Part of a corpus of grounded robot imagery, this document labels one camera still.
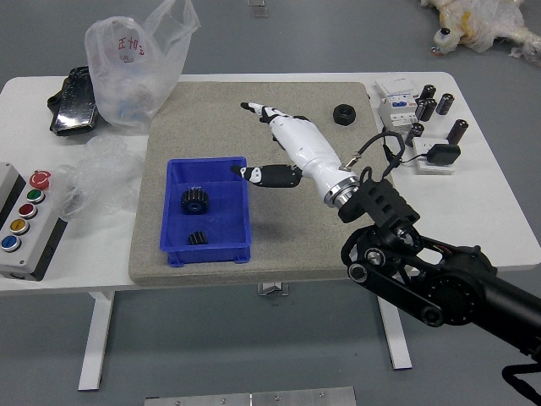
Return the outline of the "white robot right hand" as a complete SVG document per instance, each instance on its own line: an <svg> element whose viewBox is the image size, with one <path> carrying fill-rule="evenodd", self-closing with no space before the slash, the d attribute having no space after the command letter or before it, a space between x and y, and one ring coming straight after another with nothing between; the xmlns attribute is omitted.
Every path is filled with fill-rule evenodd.
<svg viewBox="0 0 541 406"><path fill-rule="evenodd" d="M241 107L270 126L273 139L288 154L292 164L233 166L232 172L251 184L266 188L294 188L301 178L311 178L320 198L328 206L337 208L352 197L359 186L358 175L341 169L340 158L311 121L253 102L243 102Z"/></svg>

